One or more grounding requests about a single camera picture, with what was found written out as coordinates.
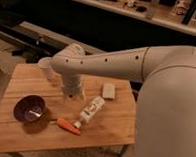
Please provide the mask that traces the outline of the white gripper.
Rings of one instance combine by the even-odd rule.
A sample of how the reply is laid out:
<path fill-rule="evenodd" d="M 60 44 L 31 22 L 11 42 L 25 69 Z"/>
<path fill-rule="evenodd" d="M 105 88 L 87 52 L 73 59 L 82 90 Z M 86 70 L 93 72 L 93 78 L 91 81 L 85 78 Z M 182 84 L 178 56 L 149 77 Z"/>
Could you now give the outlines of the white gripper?
<path fill-rule="evenodd" d="M 74 75 L 74 74 L 69 74 L 69 75 L 63 75 L 61 77 L 62 79 L 62 90 L 65 94 L 62 94 L 62 101 L 66 102 L 67 100 L 67 95 L 78 95 L 79 98 L 82 101 L 85 101 L 85 94 L 80 93 L 82 89 L 82 83 L 80 80 L 81 76 L 80 75 Z"/>

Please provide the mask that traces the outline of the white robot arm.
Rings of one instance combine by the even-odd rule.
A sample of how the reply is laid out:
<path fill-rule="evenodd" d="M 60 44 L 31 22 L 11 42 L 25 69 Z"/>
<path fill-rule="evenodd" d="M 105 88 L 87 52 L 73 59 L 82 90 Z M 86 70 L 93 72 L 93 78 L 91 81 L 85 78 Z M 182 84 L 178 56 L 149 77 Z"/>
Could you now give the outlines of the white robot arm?
<path fill-rule="evenodd" d="M 72 43 L 51 60 L 67 95 L 83 74 L 141 83 L 135 157 L 196 157 L 196 47 L 149 46 L 87 55 Z"/>

